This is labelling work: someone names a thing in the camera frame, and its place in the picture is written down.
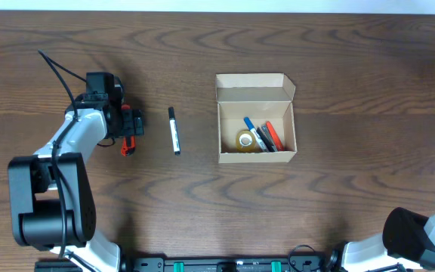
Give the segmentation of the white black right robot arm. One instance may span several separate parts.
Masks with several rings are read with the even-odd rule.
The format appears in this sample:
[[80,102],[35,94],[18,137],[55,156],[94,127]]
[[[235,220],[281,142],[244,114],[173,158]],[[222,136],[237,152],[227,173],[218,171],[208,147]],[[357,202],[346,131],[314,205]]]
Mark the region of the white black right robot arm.
[[380,234],[336,249],[321,271],[435,270],[435,214],[395,208]]

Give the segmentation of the red utility knife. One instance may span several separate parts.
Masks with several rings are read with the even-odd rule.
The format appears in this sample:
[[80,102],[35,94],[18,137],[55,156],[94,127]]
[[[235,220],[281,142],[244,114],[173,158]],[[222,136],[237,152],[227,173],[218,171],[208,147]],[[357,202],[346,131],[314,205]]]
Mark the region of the red utility knife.
[[[131,107],[128,104],[123,104],[122,105],[122,110],[123,109],[131,109]],[[134,151],[135,151],[135,138],[134,138],[134,135],[130,136],[130,137],[123,137],[121,154],[123,156],[130,156],[130,155],[132,155],[134,153]]]

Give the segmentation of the blue capped white marker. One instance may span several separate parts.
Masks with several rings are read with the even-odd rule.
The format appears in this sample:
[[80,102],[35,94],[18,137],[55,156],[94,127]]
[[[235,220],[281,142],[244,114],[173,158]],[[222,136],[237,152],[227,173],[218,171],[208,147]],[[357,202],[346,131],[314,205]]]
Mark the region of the blue capped white marker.
[[269,149],[267,148],[266,144],[263,142],[261,136],[258,134],[258,131],[254,127],[253,123],[251,122],[250,118],[245,117],[244,119],[245,124],[248,127],[248,130],[255,136],[256,142],[258,146],[261,148],[263,152],[269,152]]

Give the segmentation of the red black stapler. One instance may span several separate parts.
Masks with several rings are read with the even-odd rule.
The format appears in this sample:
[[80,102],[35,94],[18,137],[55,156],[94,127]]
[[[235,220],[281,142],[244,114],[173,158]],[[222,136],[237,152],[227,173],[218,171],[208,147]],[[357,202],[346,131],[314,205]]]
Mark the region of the red black stapler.
[[258,134],[261,136],[270,152],[281,152],[285,150],[281,139],[271,122],[266,121],[261,127],[259,127]]

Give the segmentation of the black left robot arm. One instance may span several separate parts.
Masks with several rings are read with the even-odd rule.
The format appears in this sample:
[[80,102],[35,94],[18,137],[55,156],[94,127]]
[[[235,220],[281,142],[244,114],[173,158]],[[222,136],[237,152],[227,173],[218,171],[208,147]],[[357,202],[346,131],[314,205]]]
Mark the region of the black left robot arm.
[[143,117],[121,99],[79,97],[55,136],[31,156],[8,164],[11,228],[20,246],[49,251],[83,271],[131,271],[122,247],[97,230],[97,213],[85,163],[104,139],[122,138],[135,150]]

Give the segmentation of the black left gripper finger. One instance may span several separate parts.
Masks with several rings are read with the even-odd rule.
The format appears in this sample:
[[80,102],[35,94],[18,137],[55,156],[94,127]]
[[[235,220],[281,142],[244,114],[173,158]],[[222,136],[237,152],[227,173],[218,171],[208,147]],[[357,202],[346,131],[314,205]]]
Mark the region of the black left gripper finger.
[[144,135],[143,115],[141,110],[133,110],[133,116],[134,116],[134,135],[135,136]]
[[122,133],[123,137],[134,135],[134,113],[132,109],[122,110]]

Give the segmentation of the black capped white marker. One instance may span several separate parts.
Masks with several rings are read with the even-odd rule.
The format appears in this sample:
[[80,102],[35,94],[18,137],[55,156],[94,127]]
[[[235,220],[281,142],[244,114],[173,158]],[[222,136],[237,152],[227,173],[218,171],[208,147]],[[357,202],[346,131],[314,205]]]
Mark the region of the black capped white marker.
[[173,107],[168,108],[168,115],[169,115],[169,125],[171,129],[173,151],[176,156],[179,156],[181,153],[180,140],[178,136],[177,121],[175,119],[175,113]]

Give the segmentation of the yellow tape roll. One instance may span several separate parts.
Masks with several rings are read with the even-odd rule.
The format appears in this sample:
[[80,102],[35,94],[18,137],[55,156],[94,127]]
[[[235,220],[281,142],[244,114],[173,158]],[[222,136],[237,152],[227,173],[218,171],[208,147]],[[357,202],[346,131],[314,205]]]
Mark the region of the yellow tape roll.
[[255,136],[249,130],[242,130],[236,135],[236,149],[240,153],[261,152]]

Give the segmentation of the cardboard box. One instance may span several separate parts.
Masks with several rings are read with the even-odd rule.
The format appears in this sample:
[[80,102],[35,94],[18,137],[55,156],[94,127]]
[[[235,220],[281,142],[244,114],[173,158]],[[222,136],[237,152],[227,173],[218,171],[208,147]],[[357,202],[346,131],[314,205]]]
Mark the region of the cardboard box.
[[[292,101],[296,86],[284,73],[217,74],[215,78],[219,163],[289,162],[297,153]],[[271,122],[285,148],[281,152],[240,153],[236,135]]]

